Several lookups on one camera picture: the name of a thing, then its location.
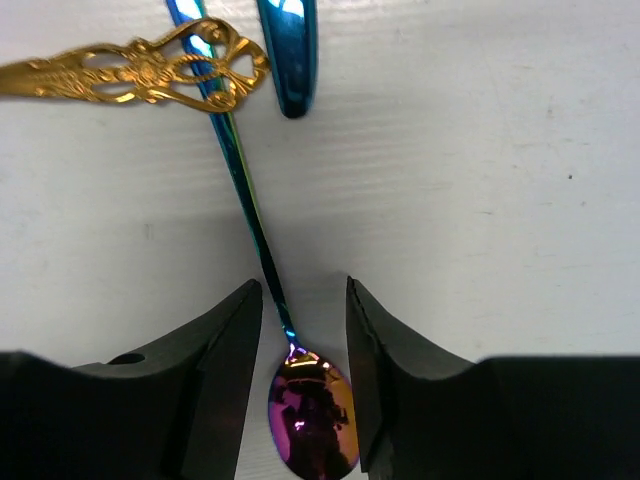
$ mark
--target metal utensil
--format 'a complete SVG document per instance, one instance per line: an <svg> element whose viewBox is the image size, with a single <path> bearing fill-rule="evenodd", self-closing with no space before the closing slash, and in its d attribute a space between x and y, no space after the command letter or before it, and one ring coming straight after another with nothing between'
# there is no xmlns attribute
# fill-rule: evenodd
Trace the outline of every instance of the metal utensil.
<svg viewBox="0 0 640 480"><path fill-rule="evenodd" d="M257 0L280 110L298 118L313 104L318 76L315 0Z"/></svg>
<svg viewBox="0 0 640 480"><path fill-rule="evenodd" d="M162 49L174 40L199 38L203 44L222 44L226 54L212 58L197 53L166 57ZM90 66L87 62L100 55L118 55L127 64L118 66ZM231 69L237 58L249 55L252 60L251 77ZM183 68L193 62L206 63L206 73L186 75ZM255 90L269 72L264 51L253 41L244 38L227 22L215 18L198 18L184 23L161 39L150 42L135 38L128 45L97 43L63 52L47 59L29 59L0 67L0 96L59 97L88 102L127 103L144 100L157 103L174 100L196 110L221 113L233 110ZM204 101L179 93L173 83L201 84L220 78L229 81L229 88L210 89ZM105 87L118 87L113 93Z"/></svg>
<svg viewBox="0 0 640 480"><path fill-rule="evenodd" d="M206 15L199 0L167 0L167 5L177 25ZM183 47L187 53L215 55L197 37L183 39ZM210 63L196 62L192 68L195 75L202 75L211 67ZM220 88L217 82L211 79L199 84L202 95ZM278 453L291 471L305 480L338 480L358 461L351 386L334 365L300 344L260 221L233 114L210 118L289 343L289 352L269 391L269 423Z"/></svg>

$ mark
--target spoon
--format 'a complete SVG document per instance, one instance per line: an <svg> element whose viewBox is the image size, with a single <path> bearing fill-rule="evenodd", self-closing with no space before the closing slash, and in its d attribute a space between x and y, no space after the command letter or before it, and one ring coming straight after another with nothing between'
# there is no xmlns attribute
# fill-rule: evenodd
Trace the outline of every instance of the spoon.
<svg viewBox="0 0 640 480"><path fill-rule="evenodd" d="M316 0L257 0L273 83L285 117L313 104L318 72Z"/></svg>
<svg viewBox="0 0 640 480"><path fill-rule="evenodd" d="M176 25L206 16L201 0L167 0L167 5ZM215 56L213 48L198 37L183 39L182 45L186 53ZM195 75L201 75L211 67L195 62L191 68ZM216 78L198 87L206 97L220 89L220 83ZM338 480L353 470L359 455L351 386L332 363L301 345L262 227L233 114L212 114L210 118L289 344L268 398L269 424L278 454L304 480Z"/></svg>

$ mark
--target blue spoon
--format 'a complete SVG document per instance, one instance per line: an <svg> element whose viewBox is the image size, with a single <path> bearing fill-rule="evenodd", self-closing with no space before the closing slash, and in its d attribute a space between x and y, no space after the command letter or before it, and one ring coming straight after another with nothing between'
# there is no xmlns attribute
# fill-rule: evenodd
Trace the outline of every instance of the blue spoon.
<svg viewBox="0 0 640 480"><path fill-rule="evenodd" d="M257 0L273 82L285 117L304 116L316 90L318 23L315 0Z"/></svg>

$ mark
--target spoon handle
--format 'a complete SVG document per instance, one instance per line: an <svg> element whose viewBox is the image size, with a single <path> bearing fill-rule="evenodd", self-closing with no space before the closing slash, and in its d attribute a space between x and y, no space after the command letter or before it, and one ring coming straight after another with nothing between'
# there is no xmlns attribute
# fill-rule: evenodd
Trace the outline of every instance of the spoon handle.
<svg viewBox="0 0 640 480"><path fill-rule="evenodd" d="M194 54L172 57L163 51L174 41L194 35L203 44L224 44L225 55L217 59ZM126 64L99 67L87 64L91 58L107 55L120 57ZM233 62L240 56L251 57L251 76L233 71ZM209 64L206 75L194 77L182 72L184 66L194 60ZM94 43L48 58L30 58L0 66L0 96L67 98L110 104L172 100L203 112L222 113L239 105L268 73L269 60L257 43L240 36L224 20L200 17L182 23L155 41L134 38L126 45ZM213 77L225 77L230 88L213 90L204 101L173 88Z"/></svg>
<svg viewBox="0 0 640 480"><path fill-rule="evenodd" d="M207 16L202 0L167 0L167 7L176 26ZM209 44L202 42L195 36L183 38L182 47L188 54L204 55L211 58L215 58L216 56L215 50ZM207 62L193 62L191 63L191 69L194 75L207 75L211 71L211 65ZM207 98L211 92L218 91L224 88L224 86L219 78L214 78L199 83L198 88L202 96ZM236 193L240 199L242 210L244 211L256 251L258 252L258 258L262 265L267 286L271 291L271 296L278 310L280 323L287 335L288 341L297 346L298 340L291 321L291 314L287 307L284 290L282 289L278 271L271 256L269 244L267 243L267 238L262 226L258 204L253 193L249 168L245 161L244 151L240 143L240 136L238 135L233 114L231 112L210 114L209 118L218 137L218 142L220 143L222 153L227 162L231 179L233 180Z"/></svg>

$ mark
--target blue spoon handle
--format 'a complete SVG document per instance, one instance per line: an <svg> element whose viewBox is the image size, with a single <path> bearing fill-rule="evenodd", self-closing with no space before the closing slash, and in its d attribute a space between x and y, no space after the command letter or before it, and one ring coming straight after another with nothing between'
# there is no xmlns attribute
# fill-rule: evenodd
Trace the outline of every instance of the blue spoon handle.
<svg viewBox="0 0 640 480"><path fill-rule="evenodd" d="M207 16L201 0L167 0L167 6L171 13L173 23L176 26ZM200 37L195 35L185 38L182 41L182 48L186 53L215 57L215 50L211 45L205 43ZM212 71L211 65L205 62L194 62L191 64L191 69L194 75L205 75ZM199 83L198 88L202 96L206 98L209 93L219 91L223 89L224 86L219 78L214 78L213 80ZM231 112L211 114L209 118L218 136L218 142L222 148L229 173L236 188L236 193L238 194L242 210L249 225L249 230L253 236L265 280L271 291L276 308L278 309L282 328L289 342L297 346L298 340L287 307L284 290L278 277L278 271L276 270L276 265L271 256L269 244L267 243L267 238L262 227L258 204L253 193L249 169L245 162L244 152L233 114Z"/></svg>
<svg viewBox="0 0 640 480"><path fill-rule="evenodd" d="M304 116L318 76L316 0L257 0L280 110Z"/></svg>

